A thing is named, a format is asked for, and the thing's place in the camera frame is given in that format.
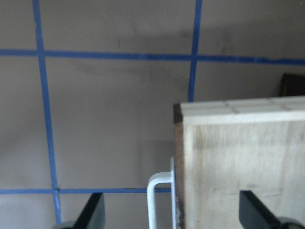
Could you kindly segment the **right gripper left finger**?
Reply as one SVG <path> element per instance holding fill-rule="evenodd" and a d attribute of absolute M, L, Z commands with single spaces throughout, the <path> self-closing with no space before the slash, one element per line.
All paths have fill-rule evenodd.
<path fill-rule="evenodd" d="M 93 193 L 75 221 L 53 226 L 53 229 L 103 229 L 105 227 L 104 194 Z"/>

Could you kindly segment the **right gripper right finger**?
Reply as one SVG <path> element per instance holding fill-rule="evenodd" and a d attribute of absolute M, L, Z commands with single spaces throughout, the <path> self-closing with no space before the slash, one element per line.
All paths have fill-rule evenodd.
<path fill-rule="evenodd" d="M 239 222 L 244 229 L 303 229 L 292 218 L 276 217 L 250 190 L 239 192 Z"/>

